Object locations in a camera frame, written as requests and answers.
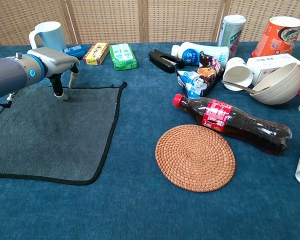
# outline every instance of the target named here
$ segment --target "light blue mug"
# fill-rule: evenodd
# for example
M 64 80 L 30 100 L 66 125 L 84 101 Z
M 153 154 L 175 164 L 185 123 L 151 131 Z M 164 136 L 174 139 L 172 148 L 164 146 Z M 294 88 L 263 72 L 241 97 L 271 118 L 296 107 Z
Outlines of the light blue mug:
M 60 22 L 46 21 L 35 26 L 30 32 L 29 40 L 32 49 L 36 49 L 36 36 L 39 36 L 44 47 L 61 50 L 67 47 Z

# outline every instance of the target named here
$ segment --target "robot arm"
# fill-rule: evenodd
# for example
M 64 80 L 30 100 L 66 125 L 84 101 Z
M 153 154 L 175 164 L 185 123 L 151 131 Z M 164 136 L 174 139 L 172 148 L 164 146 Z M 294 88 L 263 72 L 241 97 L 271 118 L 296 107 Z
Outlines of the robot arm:
M 0 98 L 9 94 L 8 103 L 0 103 L 0 106 L 9 108 L 18 90 L 44 78 L 49 78 L 57 98 L 68 99 L 63 92 L 61 75 L 71 70 L 69 88 L 72 88 L 79 75 L 79 64 L 75 56 L 48 47 L 32 49 L 27 54 L 17 52 L 15 56 L 0 58 Z

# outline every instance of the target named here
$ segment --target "yellow snack box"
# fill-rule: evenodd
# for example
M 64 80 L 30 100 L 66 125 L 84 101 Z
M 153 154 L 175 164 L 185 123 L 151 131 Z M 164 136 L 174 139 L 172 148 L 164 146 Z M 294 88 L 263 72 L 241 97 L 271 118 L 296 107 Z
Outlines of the yellow snack box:
M 84 55 L 83 62 L 86 65 L 101 65 L 109 53 L 108 42 L 97 42 Z

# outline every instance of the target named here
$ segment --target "orange can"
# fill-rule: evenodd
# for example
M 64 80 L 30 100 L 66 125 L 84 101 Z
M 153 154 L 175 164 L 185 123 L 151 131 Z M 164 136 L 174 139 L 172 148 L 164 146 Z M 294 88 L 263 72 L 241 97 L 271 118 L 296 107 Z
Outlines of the orange can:
M 275 16 L 268 24 L 251 57 L 292 54 L 300 33 L 300 19 Z

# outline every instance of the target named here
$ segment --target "red bottle cap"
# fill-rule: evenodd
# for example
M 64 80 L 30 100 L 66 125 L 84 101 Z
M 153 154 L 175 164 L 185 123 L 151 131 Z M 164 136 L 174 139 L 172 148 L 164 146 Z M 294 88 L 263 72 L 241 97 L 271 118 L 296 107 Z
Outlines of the red bottle cap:
M 176 94 L 173 98 L 172 104 L 175 105 L 177 108 L 179 107 L 180 101 L 184 96 L 182 94 Z

